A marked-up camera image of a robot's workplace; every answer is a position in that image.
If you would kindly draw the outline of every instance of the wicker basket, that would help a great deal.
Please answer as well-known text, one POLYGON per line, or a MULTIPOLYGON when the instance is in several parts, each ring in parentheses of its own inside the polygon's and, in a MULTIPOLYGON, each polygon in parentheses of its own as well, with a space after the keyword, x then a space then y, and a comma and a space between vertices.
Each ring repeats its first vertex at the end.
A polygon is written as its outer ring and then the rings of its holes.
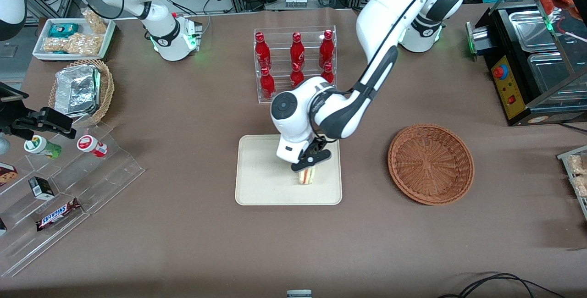
MULTIPOLYGON (((94 122, 99 122, 108 111, 110 103, 112 101, 112 95, 114 94, 114 80, 112 74, 108 70, 108 66, 101 60, 79 60, 67 67, 79 66, 81 64, 93 64, 100 71, 100 108, 92 115, 94 122)), ((55 91, 57 90, 57 80, 53 83, 53 89, 51 89, 51 95, 49 96, 49 106, 53 108, 55 105, 55 91)))
POLYGON ((400 131, 389 146, 388 168, 405 195, 428 205, 459 200, 475 175, 465 143, 448 129, 432 124, 400 131))

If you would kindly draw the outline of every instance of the metal tray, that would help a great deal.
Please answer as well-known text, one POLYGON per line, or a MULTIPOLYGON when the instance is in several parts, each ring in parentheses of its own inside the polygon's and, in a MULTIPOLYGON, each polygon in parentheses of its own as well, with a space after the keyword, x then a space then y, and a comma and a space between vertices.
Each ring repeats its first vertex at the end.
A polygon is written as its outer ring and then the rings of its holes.
POLYGON ((526 52, 545 52, 556 50, 552 35, 548 32, 544 19, 537 10, 519 11, 509 15, 520 46, 526 52))
MULTIPOLYGON (((528 64, 541 93, 547 92, 569 76, 559 52, 532 54, 528 57, 528 64)), ((549 97, 551 101, 573 99, 587 99, 587 78, 575 80, 549 97)))

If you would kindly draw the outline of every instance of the clear acrylic display stand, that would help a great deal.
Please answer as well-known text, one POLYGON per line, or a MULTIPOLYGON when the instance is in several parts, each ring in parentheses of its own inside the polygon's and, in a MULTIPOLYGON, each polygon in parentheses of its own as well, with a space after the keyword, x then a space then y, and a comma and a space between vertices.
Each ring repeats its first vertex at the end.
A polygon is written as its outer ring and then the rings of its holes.
POLYGON ((40 256, 73 228, 95 214, 144 169, 109 134, 106 124, 95 124, 89 116, 77 120, 75 139, 56 135, 50 141, 62 147, 54 160, 29 154, 16 164, 18 177, 0 187, 0 218, 8 231, 0 236, 0 271, 14 276, 40 256), (78 150, 82 135, 92 135, 108 147, 103 158, 78 150), (33 197, 29 179, 41 177, 49 181, 55 197, 40 200, 33 197), (81 208, 42 231, 36 221, 77 198, 81 208))
MULTIPOLYGON (((302 34, 302 44, 305 50, 304 60, 304 79, 321 75, 322 69, 318 66, 320 55, 320 44, 324 39, 324 31, 332 30, 332 42, 334 42, 334 55, 332 56, 332 73, 334 81, 332 85, 336 87, 336 26, 315 26, 315 27, 285 27, 285 28, 256 28, 255 33, 262 32, 265 41, 269 46, 271 54, 270 73, 275 79, 276 94, 292 89, 289 75, 292 73, 292 62, 289 55, 289 49, 292 45, 292 34, 299 32, 302 34)), ((271 102, 271 99, 263 97, 260 88, 260 66, 255 54, 255 33, 253 34, 253 60, 255 61, 255 77, 257 84, 257 98, 259 103, 271 102)))

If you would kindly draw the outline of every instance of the coca-cola bottle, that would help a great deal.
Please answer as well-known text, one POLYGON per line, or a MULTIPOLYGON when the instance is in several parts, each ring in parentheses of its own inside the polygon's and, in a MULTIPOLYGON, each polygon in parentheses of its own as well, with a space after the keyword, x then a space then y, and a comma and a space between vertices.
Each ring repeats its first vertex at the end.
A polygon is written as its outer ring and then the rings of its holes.
POLYGON ((265 36, 262 32, 255 33, 255 53, 259 66, 266 66, 271 69, 271 54, 269 45, 265 42, 265 36))
POLYGON ((318 59, 318 65, 320 68, 324 68, 326 62, 332 60, 334 55, 334 42, 332 41, 332 30, 324 31, 324 39, 320 44, 320 57, 318 59))
POLYGON ((304 81, 304 73, 302 73, 299 63, 292 63, 292 74, 289 75, 289 78, 292 81, 292 88, 296 88, 304 81))
POLYGON ((324 64, 324 71, 321 74, 322 78, 326 79, 328 83, 332 83, 334 81, 334 74, 332 73, 332 63, 326 62, 324 64))
POLYGON ((269 68, 267 66, 260 68, 260 88, 264 98, 271 99, 275 96, 275 81, 271 77, 271 74, 269 74, 269 68))
POLYGON ((302 45, 302 35, 299 32, 294 32, 292 35, 293 43, 289 50, 292 63, 299 63, 300 69, 304 69, 304 45, 302 45))

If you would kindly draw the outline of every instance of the white tray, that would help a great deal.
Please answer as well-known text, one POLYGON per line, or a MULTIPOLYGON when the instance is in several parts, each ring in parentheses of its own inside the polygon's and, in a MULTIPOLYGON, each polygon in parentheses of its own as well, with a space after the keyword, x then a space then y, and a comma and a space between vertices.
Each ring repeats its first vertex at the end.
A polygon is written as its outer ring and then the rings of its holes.
POLYGON ((80 54, 54 54, 53 52, 46 52, 43 50, 43 43, 44 39, 49 35, 49 30, 53 24, 63 24, 63 23, 77 23, 79 25, 78 32, 80 33, 94 33, 86 22, 85 18, 50 18, 44 24, 43 30, 40 32, 39 39, 35 45, 35 49, 33 49, 33 56, 38 58, 39 60, 46 60, 46 61, 77 61, 77 60, 100 60, 104 58, 106 55, 106 51, 108 50, 108 45, 110 45, 112 35, 114 34, 114 29, 116 27, 116 23, 113 20, 104 20, 108 24, 106 27, 106 33, 104 34, 104 41, 102 43, 102 47, 100 47, 100 51, 98 52, 97 56, 85 56, 80 54))
POLYGON ((311 185, 301 185, 291 164, 275 154, 279 135, 245 135, 238 144, 237 185, 241 205, 336 205, 342 200, 339 142, 332 158, 316 165, 311 185))

